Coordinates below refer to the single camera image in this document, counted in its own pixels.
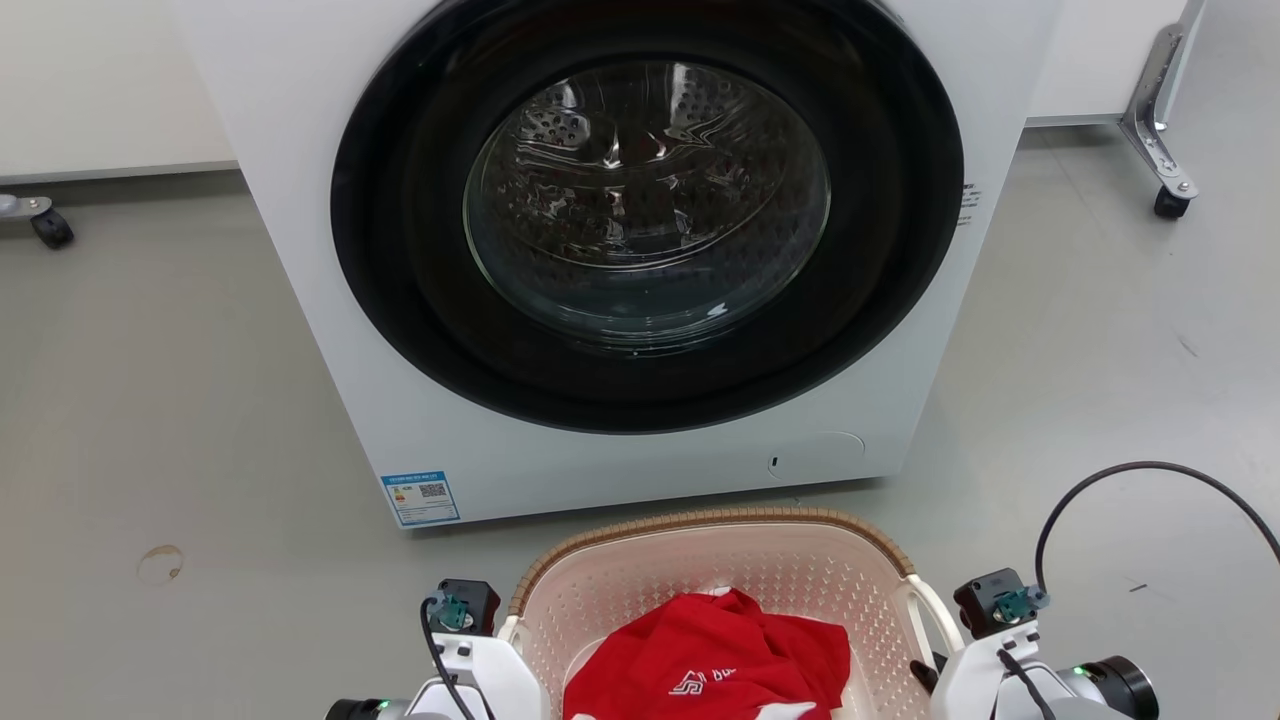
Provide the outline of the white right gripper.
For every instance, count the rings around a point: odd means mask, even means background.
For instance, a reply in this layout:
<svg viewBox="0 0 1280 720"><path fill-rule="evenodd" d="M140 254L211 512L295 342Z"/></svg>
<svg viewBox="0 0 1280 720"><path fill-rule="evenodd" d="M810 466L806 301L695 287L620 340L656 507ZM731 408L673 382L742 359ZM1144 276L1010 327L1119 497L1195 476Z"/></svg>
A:
<svg viewBox="0 0 1280 720"><path fill-rule="evenodd" d="M1024 623L961 648L950 660L911 660L911 675L931 696L932 719L1057 719L1055 703L1073 697L1039 659L1038 623Z"/></svg>

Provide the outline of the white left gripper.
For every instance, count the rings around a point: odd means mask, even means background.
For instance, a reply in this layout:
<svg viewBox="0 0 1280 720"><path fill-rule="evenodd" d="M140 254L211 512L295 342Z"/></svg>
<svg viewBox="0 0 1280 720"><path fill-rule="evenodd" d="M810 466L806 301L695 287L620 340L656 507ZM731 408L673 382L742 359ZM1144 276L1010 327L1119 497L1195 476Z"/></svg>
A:
<svg viewBox="0 0 1280 720"><path fill-rule="evenodd" d="M435 635L435 674L407 703L407 719L548 719L549 694L502 639Z"/></svg>

